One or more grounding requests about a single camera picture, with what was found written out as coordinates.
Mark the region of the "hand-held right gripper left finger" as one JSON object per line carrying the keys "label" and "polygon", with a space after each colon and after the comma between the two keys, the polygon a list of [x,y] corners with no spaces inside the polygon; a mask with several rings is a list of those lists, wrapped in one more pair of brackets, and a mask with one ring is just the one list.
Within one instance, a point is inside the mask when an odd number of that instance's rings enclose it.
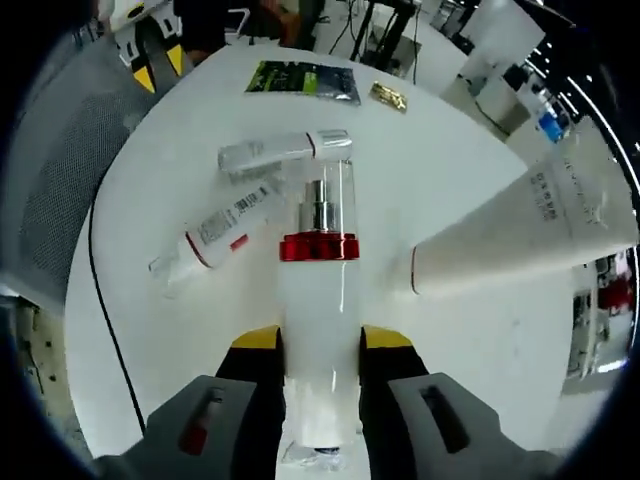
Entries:
{"label": "hand-held right gripper left finger", "polygon": [[200,375],[148,417],[149,458],[233,458],[254,406],[283,409],[284,350],[277,325],[232,341],[214,376]]}

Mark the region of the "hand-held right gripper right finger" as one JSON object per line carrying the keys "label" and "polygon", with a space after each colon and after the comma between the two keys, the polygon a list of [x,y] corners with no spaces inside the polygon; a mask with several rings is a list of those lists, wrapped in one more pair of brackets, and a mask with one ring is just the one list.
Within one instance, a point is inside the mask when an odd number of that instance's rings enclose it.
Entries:
{"label": "hand-held right gripper right finger", "polygon": [[403,334],[363,326],[358,363],[371,456],[488,456],[497,449],[498,414],[450,376],[429,372]]}

